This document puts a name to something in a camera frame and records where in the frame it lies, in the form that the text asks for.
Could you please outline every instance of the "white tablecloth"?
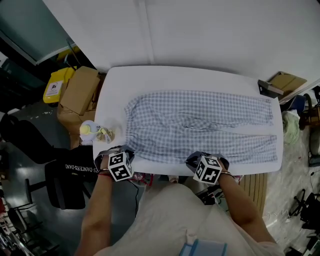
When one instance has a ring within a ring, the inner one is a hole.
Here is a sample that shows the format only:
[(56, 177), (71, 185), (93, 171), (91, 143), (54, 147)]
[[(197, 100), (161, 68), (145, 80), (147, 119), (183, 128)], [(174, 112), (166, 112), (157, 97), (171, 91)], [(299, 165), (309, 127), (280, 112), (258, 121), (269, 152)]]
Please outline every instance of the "white tablecloth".
[[(257, 79), (207, 69), (174, 66), (124, 66), (113, 67), (103, 83), (94, 121), (115, 131), (112, 143), (93, 143), (93, 158), (99, 152), (123, 145), (126, 140), (126, 114), (128, 102), (137, 96), (159, 90), (197, 90), (230, 93), (267, 98), (260, 95)], [(246, 125), (225, 129), (240, 134), (277, 135), (277, 162), (255, 164), (231, 164), (234, 175), (258, 174), (278, 171), (283, 155), (283, 126), (277, 98), (271, 99), (273, 126)], [(132, 168), (135, 172), (193, 176), (185, 164), (152, 162), (135, 157)]]

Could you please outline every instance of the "wooden board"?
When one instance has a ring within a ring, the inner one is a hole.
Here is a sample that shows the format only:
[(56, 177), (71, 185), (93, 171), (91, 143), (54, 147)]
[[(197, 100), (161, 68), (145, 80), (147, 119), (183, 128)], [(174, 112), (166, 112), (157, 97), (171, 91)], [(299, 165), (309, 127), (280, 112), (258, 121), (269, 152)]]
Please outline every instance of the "wooden board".
[(240, 187), (252, 199), (261, 215), (264, 213), (266, 192), (267, 192), (267, 173), (245, 175), (240, 181)]

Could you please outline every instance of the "blue checkered fabric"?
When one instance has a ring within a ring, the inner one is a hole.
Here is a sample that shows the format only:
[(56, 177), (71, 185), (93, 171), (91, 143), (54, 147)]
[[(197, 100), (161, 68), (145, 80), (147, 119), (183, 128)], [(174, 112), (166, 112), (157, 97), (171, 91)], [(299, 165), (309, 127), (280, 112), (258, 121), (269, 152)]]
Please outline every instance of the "blue checkered fabric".
[(229, 93), (168, 90), (139, 96), (125, 107), (126, 145), (151, 161), (182, 164), (195, 151), (222, 154), (230, 163), (277, 160), (276, 135), (223, 131), (273, 125), (269, 99)]

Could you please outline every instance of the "white cloth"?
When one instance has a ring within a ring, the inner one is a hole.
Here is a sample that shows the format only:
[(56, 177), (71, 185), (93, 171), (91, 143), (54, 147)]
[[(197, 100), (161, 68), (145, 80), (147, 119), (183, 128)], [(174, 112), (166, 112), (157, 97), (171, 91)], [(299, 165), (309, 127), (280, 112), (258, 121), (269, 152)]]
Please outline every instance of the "white cloth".
[(147, 189), (129, 230), (95, 255), (177, 256), (196, 238), (227, 243), (227, 256), (284, 256), (277, 244), (254, 241), (218, 205), (204, 205), (189, 188), (172, 183)]

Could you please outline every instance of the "blue object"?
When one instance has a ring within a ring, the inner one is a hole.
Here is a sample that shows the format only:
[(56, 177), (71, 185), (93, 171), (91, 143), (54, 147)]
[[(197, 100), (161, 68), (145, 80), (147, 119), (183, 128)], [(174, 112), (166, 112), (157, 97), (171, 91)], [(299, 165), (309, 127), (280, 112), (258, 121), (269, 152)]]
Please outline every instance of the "blue object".
[(196, 239), (193, 245), (184, 244), (179, 256), (225, 256), (227, 244)]
[(285, 104), (280, 105), (280, 109), (281, 109), (281, 112), (287, 111), (287, 110), (296, 110), (296, 112), (300, 116), (300, 114), (305, 110), (305, 105), (306, 105), (306, 97), (302, 95), (296, 95)]

